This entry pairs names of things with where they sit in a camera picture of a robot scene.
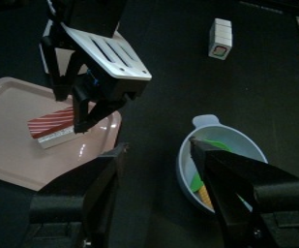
small white box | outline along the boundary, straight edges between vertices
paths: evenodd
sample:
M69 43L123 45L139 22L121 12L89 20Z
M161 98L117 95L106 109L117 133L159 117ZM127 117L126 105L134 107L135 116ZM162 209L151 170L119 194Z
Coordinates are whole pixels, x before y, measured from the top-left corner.
M210 29L208 56L226 60L232 46L232 24L228 20L215 18L212 27Z

green object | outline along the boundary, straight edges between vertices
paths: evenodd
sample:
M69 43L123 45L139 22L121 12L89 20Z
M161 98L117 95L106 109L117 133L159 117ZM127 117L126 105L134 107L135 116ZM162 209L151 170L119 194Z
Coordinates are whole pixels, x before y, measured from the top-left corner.
M192 182L191 182L191 190L192 190L192 192L196 192L203 185L204 185L204 183L200 180L199 173L196 172L194 177L192 177Z
M210 143L211 145L216 146L218 148L230 151L230 148L219 141L206 139L204 142ZM192 192L196 192L200 187L204 185L203 181L200 180L199 173L196 172L194 177L192 177L192 182L191 182L191 190Z
M218 148L231 152L230 148L222 142L210 139L206 139L204 141L211 145L216 146Z

white bowl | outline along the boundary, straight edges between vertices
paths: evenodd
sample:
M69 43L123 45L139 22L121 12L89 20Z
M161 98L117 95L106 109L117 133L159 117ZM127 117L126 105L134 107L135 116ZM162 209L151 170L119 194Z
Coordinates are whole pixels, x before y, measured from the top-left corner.
M182 190L192 204L208 213L215 211L200 200L198 193L191 190L192 177L196 173L195 164L191 158L190 137L198 140L215 140L222 142L232 153L268 163L267 158L255 142L236 129L220 124L212 114L204 114L192 119L195 130L188 134L182 144L178 155L176 174Z

black surface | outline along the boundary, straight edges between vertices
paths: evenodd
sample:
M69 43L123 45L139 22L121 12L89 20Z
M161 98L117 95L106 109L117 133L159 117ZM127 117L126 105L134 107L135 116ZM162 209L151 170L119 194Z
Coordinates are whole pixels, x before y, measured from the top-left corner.
M38 50L45 2L33 0L27 7L0 13L0 78L49 86ZM207 56L215 17L234 26L226 61ZM222 247L216 220L196 210L179 189L178 151L192 118L214 113L254 139L272 165L299 176L295 19L235 1L130 0L119 31L153 81L121 111L118 140L130 142L130 152L110 247ZM18 247L31 196L31 191L0 182L0 247Z

yellow object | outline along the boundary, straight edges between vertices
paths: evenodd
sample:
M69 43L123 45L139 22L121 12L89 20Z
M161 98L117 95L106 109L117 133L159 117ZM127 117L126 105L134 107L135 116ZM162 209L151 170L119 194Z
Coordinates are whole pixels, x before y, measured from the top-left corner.
M208 194L207 194L207 190L206 190L206 186L204 185L199 188L198 193L199 193L199 198L200 198L202 202L208 207L211 207L211 209L214 209L212 202L210 200L210 197L208 197Z

